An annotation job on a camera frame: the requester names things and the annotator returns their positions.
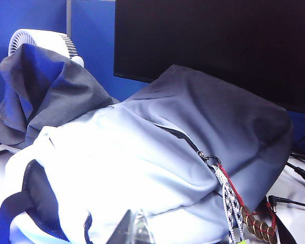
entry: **desk surface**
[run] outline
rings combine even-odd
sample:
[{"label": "desk surface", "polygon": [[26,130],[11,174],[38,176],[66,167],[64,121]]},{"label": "desk surface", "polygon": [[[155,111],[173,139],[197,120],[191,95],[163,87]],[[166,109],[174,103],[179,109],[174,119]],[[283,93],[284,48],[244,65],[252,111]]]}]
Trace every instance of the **desk surface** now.
[{"label": "desk surface", "polygon": [[[3,201],[5,165],[11,156],[12,154],[9,152],[0,155],[0,205]],[[289,159],[289,162],[305,169],[305,164],[296,159]],[[305,181],[293,169],[286,166],[267,195],[275,195],[305,203]],[[277,215],[294,236],[296,242],[305,244],[305,208],[293,204],[278,203]],[[258,241],[247,230],[246,237],[250,239],[251,244],[265,243]],[[11,242],[17,244],[32,243],[14,225],[11,228]]]}]

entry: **keychain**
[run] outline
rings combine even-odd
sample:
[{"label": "keychain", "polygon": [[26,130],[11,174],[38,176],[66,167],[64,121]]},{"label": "keychain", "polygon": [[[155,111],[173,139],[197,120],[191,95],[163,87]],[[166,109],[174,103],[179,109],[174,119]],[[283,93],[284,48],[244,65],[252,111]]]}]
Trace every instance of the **keychain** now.
[{"label": "keychain", "polygon": [[[228,224],[228,241],[229,244],[249,244],[249,240],[244,238],[244,228],[243,223],[247,226],[247,229],[250,233],[256,236],[258,240],[264,240],[270,244],[277,244],[277,236],[275,232],[276,219],[272,216],[272,225],[269,227],[265,222],[256,220],[251,213],[249,208],[244,204],[242,197],[238,194],[237,190],[234,187],[233,182],[229,178],[227,172],[222,167],[221,161],[216,156],[204,156],[203,152],[198,153],[199,156],[204,160],[206,165],[214,170],[214,174],[217,177],[219,183],[222,185],[222,197],[223,205],[225,210],[225,215]],[[207,161],[209,159],[217,160],[218,164],[208,165]],[[236,219],[240,242],[236,242],[234,236],[233,225],[234,218]]]}]

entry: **backpack strap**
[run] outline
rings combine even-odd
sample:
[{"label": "backpack strap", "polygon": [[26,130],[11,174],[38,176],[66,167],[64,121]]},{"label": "backpack strap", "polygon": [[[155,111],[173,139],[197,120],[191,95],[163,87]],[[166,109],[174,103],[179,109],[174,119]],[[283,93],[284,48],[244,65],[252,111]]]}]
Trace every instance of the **backpack strap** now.
[{"label": "backpack strap", "polygon": [[278,228],[280,243],[297,244],[297,242],[295,241],[294,237],[291,235],[287,227],[279,219],[278,215],[276,215],[276,220],[277,220],[277,228]]},{"label": "backpack strap", "polygon": [[27,191],[15,193],[3,201],[0,207],[0,244],[10,244],[11,222],[17,215],[34,207]]}]

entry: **coin charm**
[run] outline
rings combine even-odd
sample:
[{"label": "coin charm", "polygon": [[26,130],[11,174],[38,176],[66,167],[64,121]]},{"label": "coin charm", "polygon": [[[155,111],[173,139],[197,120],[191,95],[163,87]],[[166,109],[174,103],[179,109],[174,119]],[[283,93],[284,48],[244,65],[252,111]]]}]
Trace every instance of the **coin charm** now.
[{"label": "coin charm", "polygon": [[261,224],[260,224],[260,230],[261,230],[262,237],[263,237],[263,239],[264,239],[266,242],[269,242],[268,235],[266,234],[267,228],[268,228],[267,223],[266,223],[266,222],[261,222]]},{"label": "coin charm", "polygon": [[253,231],[254,231],[254,234],[256,236],[256,238],[258,238],[258,240],[263,240],[263,237],[262,237],[262,234],[261,234],[261,231],[260,231],[260,224],[261,222],[259,220],[255,220],[253,222]]},{"label": "coin charm", "polygon": [[275,230],[272,227],[268,227],[266,229],[266,232],[267,232],[267,236],[268,236],[268,239],[269,239],[269,243],[270,244],[277,244],[278,240],[277,240],[277,235],[276,235]]},{"label": "coin charm", "polygon": [[255,218],[253,216],[247,216],[245,217],[245,223],[248,228],[248,230],[254,234],[254,229],[253,229],[253,222],[255,221]]},{"label": "coin charm", "polygon": [[251,211],[249,210],[249,208],[246,205],[240,207],[240,212],[242,214],[243,222],[246,224],[246,222],[245,222],[246,216],[247,215],[252,216],[252,213],[251,213]]}]

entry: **desk fan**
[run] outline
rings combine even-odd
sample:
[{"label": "desk fan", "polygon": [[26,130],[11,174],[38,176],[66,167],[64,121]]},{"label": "desk fan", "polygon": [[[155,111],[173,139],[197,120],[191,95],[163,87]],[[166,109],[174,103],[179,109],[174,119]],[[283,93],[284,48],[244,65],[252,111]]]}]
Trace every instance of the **desk fan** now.
[{"label": "desk fan", "polygon": [[19,29],[10,39],[8,56],[22,44],[33,44],[57,52],[84,67],[83,59],[78,56],[75,45],[66,34],[39,29]]}]

